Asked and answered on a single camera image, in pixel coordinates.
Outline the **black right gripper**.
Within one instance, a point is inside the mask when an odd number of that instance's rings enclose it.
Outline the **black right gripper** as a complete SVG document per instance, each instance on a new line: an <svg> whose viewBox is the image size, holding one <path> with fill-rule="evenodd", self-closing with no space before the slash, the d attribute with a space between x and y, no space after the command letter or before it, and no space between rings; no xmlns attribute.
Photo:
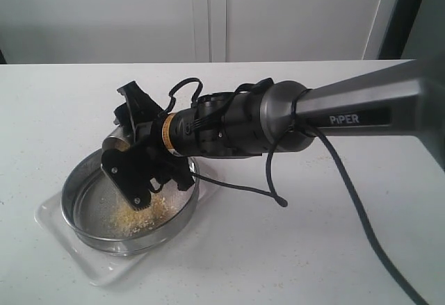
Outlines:
<svg viewBox="0 0 445 305"><path fill-rule="evenodd" d="M118 88L125 102L116 108L116 124L133 140L102 145L101 167L124 200L135 211L151 204L151 192L170 181L180 191L195 184L187 157L174 156L165 147L162 128L167 114L135 81Z"/></svg>

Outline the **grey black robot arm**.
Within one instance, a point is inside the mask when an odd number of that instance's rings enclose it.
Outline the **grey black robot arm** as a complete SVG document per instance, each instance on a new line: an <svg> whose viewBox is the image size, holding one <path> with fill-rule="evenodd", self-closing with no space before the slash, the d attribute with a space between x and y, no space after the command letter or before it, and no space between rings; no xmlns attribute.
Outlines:
<svg viewBox="0 0 445 305"><path fill-rule="evenodd" d="M444 164L444 56L412 60L320 88L267 78L202 94L184 79L162 108L135 82L119 89L120 139L103 141L101 167L134 210L174 181L194 185L191 157L238 159L297 152L326 136L410 135Z"/></svg>

